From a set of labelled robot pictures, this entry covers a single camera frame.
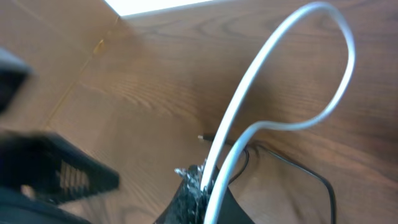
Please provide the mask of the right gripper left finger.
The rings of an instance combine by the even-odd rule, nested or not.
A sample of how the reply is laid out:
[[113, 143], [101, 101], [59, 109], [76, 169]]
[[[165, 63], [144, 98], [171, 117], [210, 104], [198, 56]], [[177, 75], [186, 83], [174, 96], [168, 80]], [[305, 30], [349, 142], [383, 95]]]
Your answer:
[[182, 178], [173, 199], [154, 224], [202, 224], [208, 205], [208, 192], [200, 189], [204, 165], [175, 168]]

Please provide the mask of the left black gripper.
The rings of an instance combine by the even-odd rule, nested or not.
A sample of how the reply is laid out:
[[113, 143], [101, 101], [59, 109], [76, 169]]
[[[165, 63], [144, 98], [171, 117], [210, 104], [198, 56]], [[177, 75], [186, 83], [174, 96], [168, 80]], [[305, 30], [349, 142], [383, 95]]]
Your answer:
[[25, 61], [1, 47], [1, 112], [7, 110], [31, 70]]

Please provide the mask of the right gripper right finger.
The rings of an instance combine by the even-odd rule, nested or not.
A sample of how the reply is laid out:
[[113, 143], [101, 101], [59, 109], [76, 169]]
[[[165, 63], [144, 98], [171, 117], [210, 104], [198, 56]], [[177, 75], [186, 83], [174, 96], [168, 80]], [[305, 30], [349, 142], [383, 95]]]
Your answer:
[[249, 215], [240, 207], [229, 188], [226, 189], [217, 224], [254, 224]]

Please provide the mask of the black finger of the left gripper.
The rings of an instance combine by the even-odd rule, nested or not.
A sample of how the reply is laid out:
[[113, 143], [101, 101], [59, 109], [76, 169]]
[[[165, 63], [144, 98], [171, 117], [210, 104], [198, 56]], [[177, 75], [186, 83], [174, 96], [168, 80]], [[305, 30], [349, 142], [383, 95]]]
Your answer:
[[1, 223], [86, 223], [59, 205], [119, 187], [119, 174], [54, 133], [1, 133]]

